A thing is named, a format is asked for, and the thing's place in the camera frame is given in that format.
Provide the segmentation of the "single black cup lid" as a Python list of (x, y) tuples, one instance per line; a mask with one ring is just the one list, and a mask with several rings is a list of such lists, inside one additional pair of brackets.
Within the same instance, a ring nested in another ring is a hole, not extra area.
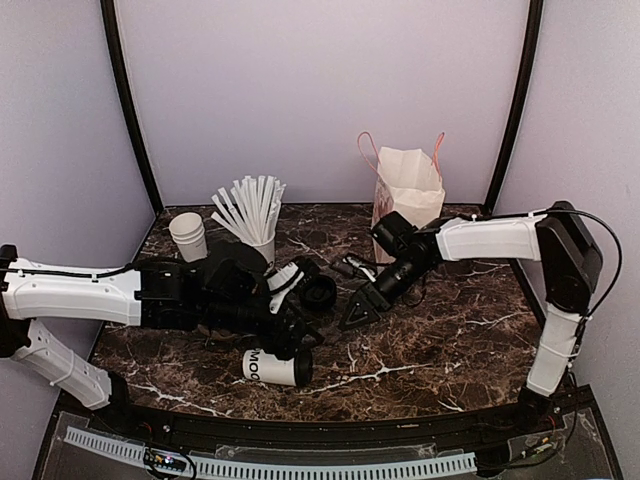
[(313, 355), (310, 350), (300, 351), (294, 359), (294, 379), (297, 387), (307, 386), (313, 377)]

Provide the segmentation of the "stack of black cup lids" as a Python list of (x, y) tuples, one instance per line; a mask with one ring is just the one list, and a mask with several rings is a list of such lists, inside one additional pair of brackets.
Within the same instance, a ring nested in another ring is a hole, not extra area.
[(325, 312), (336, 303), (337, 285), (329, 276), (318, 275), (299, 293), (301, 306), (312, 312)]

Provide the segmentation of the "white paper coffee cup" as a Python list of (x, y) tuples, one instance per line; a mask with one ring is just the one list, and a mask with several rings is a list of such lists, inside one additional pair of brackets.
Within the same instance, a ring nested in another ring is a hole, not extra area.
[(261, 349), (250, 349), (244, 353), (242, 369), (247, 380), (283, 386), (297, 385), (295, 360), (279, 360)]

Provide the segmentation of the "white paper takeout bag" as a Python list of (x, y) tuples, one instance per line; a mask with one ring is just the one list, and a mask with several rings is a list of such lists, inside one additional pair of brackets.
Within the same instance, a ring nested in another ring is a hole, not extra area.
[(444, 138), (440, 133), (429, 156), (422, 149), (377, 149), (369, 132), (358, 135), (359, 152), (376, 173), (372, 227), (392, 211), (416, 227), (439, 217), (446, 195), (438, 161)]

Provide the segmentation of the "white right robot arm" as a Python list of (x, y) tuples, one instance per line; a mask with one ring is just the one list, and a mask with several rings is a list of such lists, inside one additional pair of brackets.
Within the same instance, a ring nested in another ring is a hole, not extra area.
[(587, 323), (600, 304), (592, 299), (604, 257), (585, 222), (599, 217), (568, 201), (513, 215), (449, 216), (424, 227), (392, 211), (371, 236), (392, 262), (350, 297), (342, 331), (378, 321), (419, 279), (445, 262), (527, 260), (540, 264), (546, 287), (543, 331), (525, 388), (535, 394), (516, 405), (510, 424), (534, 432), (549, 416), (549, 398), (580, 352)]

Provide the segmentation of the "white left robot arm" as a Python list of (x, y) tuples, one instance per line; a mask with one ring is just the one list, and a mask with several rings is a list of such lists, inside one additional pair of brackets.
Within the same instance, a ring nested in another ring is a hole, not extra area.
[(80, 358), (56, 339), (42, 318), (76, 318), (129, 327), (193, 331), (198, 326), (253, 335), (279, 360), (301, 360), (293, 383), (309, 381), (311, 348), (323, 336), (287, 301), (319, 275), (297, 257), (268, 272), (253, 247), (218, 241), (203, 259), (186, 262), (153, 257), (111, 271), (36, 264), (1, 248), (1, 355), (23, 363), (50, 385), (74, 396), (120, 436), (141, 427), (128, 404), (124, 378)]

